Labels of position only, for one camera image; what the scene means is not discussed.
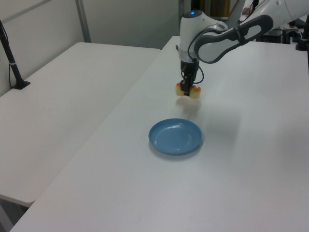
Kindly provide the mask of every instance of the white table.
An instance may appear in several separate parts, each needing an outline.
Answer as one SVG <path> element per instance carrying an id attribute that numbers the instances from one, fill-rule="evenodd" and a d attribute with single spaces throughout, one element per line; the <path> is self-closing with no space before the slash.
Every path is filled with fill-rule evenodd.
<path id="1" fill-rule="evenodd" d="M 0 198 L 30 206 L 159 53 L 77 43 L 0 98 Z"/>
<path id="2" fill-rule="evenodd" d="M 307 54 L 251 42 L 201 64 L 195 101 L 174 93 L 178 43 L 168 42 L 12 232 L 308 231 Z M 201 128 L 200 150 L 153 149 L 149 129 L 173 117 Z"/>

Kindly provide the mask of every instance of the cable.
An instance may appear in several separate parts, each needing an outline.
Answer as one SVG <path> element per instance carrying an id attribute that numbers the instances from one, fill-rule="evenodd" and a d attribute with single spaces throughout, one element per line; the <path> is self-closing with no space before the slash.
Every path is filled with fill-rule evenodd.
<path id="1" fill-rule="evenodd" d="M 10 84 L 10 88 L 12 89 L 12 85 L 11 85 L 11 65 L 9 64 L 9 84 Z"/>
<path id="2" fill-rule="evenodd" d="M 193 84 L 199 84 L 199 83 L 201 83 L 203 80 L 204 80 L 204 72 L 203 72 L 203 70 L 201 69 L 201 67 L 199 66 L 198 67 L 200 70 L 201 70 L 201 72 L 202 72 L 202 80 L 200 80 L 199 82 L 194 82 Z"/>
<path id="3" fill-rule="evenodd" d="M 8 34 L 6 33 L 6 30 L 5 30 L 5 28 L 4 28 L 2 23 L 1 23 L 1 27 L 2 27 L 2 29 L 4 31 L 6 40 L 7 40 L 8 44 L 9 44 L 9 37 L 8 37 Z M 9 63 L 9 84 L 10 84 L 10 88 L 12 88 L 12 84 L 11 84 L 11 65 L 10 65 L 10 63 Z"/>
<path id="4" fill-rule="evenodd" d="M 197 59 L 196 58 L 192 58 L 192 56 L 190 55 L 190 47 L 191 47 L 191 45 L 193 44 L 193 42 L 194 42 L 194 40 L 200 35 L 200 34 L 202 34 L 204 32 L 204 30 L 202 30 L 200 33 L 198 33 L 195 37 L 194 37 L 194 39 L 191 41 L 191 43 L 190 43 L 190 45 L 189 45 L 189 47 L 188 47 L 188 56 L 190 57 L 190 59 L 192 60 L 192 62 L 197 62 Z M 199 83 L 201 83 L 203 80 L 204 80 L 204 72 L 203 72 L 203 70 L 202 70 L 202 68 L 200 67 L 200 66 L 198 66 L 198 68 L 201 70 L 201 72 L 202 72 L 202 80 L 201 81 L 199 81 L 199 82 L 194 82 L 193 84 L 199 84 Z"/>

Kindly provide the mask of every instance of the black cable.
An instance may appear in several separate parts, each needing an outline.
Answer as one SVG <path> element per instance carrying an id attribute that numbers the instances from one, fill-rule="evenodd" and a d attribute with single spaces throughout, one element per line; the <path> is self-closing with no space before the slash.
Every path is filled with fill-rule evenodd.
<path id="1" fill-rule="evenodd" d="M 252 13 L 253 13 L 253 10 L 251 11 L 251 7 L 252 7 L 252 6 L 253 6 L 253 2 L 252 2 L 251 5 L 249 6 L 249 13 L 248 13 L 248 16 L 245 18 L 244 21 L 246 21 L 247 18 L 249 18 L 249 17 L 252 15 Z"/>
<path id="2" fill-rule="evenodd" d="M 204 32 L 204 30 L 202 30 L 202 31 L 200 31 L 195 37 L 194 37 L 194 39 L 191 41 L 191 43 L 189 44 L 189 47 L 188 47 L 188 56 L 190 57 L 190 59 L 192 60 L 192 62 L 197 62 L 197 59 L 196 58 L 192 58 L 192 56 L 190 55 L 190 52 L 189 52 L 189 50 L 190 50 L 190 47 L 191 47 L 191 45 L 193 44 L 193 42 L 194 42 L 194 40 L 196 40 L 197 39 L 197 37 L 200 35 L 200 34 L 202 34 Z"/>
<path id="3" fill-rule="evenodd" d="M 188 56 L 190 57 L 190 59 L 192 60 L 192 62 L 197 62 L 197 59 L 196 58 L 192 58 L 192 56 L 190 55 L 190 47 L 191 47 L 191 45 L 193 44 L 193 42 L 194 42 L 194 40 L 196 40 L 197 39 L 197 37 L 200 35 L 200 34 L 202 34 L 204 32 L 204 30 L 202 30 L 200 33 L 198 33 L 195 37 L 194 37 L 194 39 L 191 41 L 191 43 L 189 44 L 189 47 L 188 47 Z M 202 72 L 202 80 L 201 81 L 199 81 L 199 82 L 194 82 L 193 84 L 199 84 L 199 83 L 201 83 L 203 80 L 204 80 L 204 72 L 203 72 L 203 70 L 202 70 L 202 68 L 200 67 L 200 66 L 198 66 L 198 68 L 201 70 L 201 72 Z"/>
<path id="4" fill-rule="evenodd" d="M 4 31 L 6 40 L 7 40 L 8 44 L 9 44 L 9 37 L 8 37 L 8 34 L 6 33 L 6 30 L 5 30 L 5 28 L 4 28 L 2 23 L 1 23 L 1 27 L 2 27 L 2 29 Z M 10 63 L 9 63 L 9 84 L 10 84 L 10 88 L 12 88 L 12 84 L 11 84 L 11 65 L 10 65 Z"/>
<path id="5" fill-rule="evenodd" d="M 11 85 L 11 65 L 9 64 L 9 84 L 10 84 L 10 88 L 12 88 Z"/>
<path id="6" fill-rule="evenodd" d="M 194 82 L 193 84 L 199 84 L 199 83 L 201 83 L 203 80 L 204 80 L 204 72 L 203 72 L 203 70 L 201 69 L 201 67 L 199 66 L 198 67 L 200 70 L 201 70 L 201 72 L 202 72 L 202 80 L 200 80 L 199 82 Z"/>

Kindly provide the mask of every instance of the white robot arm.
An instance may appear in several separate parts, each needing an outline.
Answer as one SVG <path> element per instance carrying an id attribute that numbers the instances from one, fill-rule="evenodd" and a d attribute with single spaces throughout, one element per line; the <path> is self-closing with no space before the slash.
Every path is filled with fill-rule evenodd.
<path id="1" fill-rule="evenodd" d="M 227 52 L 252 41 L 266 32 L 309 14 L 309 0 L 264 0 L 241 24 L 228 29 L 221 21 L 202 11 L 191 11 L 181 19 L 180 46 L 184 95 L 190 95 L 199 68 L 199 60 L 216 63 Z"/>

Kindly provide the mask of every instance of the white wall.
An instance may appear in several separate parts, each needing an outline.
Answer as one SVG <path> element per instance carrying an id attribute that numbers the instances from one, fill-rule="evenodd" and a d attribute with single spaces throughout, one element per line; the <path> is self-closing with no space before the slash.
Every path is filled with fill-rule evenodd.
<path id="1" fill-rule="evenodd" d="M 51 0 L 3 25 L 23 79 L 84 41 L 75 0 Z M 9 89 L 8 60 L 0 45 L 0 96 Z"/>
<path id="2" fill-rule="evenodd" d="M 84 0 L 91 42 L 163 48 L 179 35 L 178 0 Z"/>

